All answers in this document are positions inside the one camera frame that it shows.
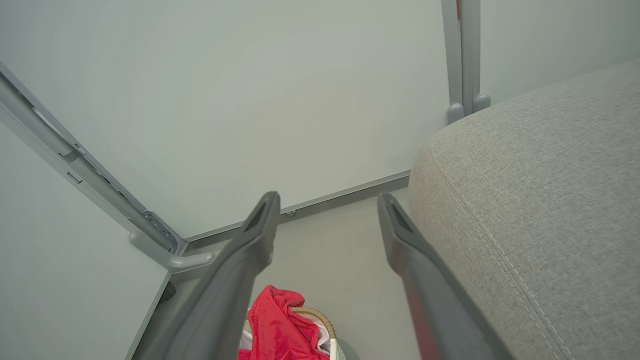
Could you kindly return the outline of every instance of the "red fabric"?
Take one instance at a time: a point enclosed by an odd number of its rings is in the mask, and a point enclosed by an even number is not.
[[[291,310],[304,303],[295,291],[264,288],[248,315],[252,349],[240,349],[238,360],[329,360],[317,349],[318,326]]]

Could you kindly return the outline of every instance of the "red garment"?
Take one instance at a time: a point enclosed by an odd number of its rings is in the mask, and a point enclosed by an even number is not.
[[[317,349],[318,326],[294,313],[305,298],[268,285],[249,310],[252,349],[238,350],[238,360],[329,360]]]

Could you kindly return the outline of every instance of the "gray sofa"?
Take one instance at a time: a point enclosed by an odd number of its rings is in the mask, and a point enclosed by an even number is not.
[[[640,59],[445,128],[410,194],[517,359],[640,359]]]

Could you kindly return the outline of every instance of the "white panel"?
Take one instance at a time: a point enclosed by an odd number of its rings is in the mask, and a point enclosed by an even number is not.
[[[638,0],[480,4],[480,91],[493,104],[640,53]]]
[[[0,61],[183,238],[408,170],[446,125],[440,0],[3,6]]]
[[[167,271],[2,122],[0,168],[0,358],[130,357]]]

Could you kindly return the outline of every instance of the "floor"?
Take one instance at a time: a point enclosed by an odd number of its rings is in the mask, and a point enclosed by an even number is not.
[[[406,188],[393,194],[408,207]],[[156,309],[138,352],[197,282],[198,270],[172,277],[177,293]],[[278,226],[273,261],[256,277],[252,302],[269,284],[301,293],[306,306],[323,312],[349,360],[420,358],[402,281],[385,257],[375,197]]]

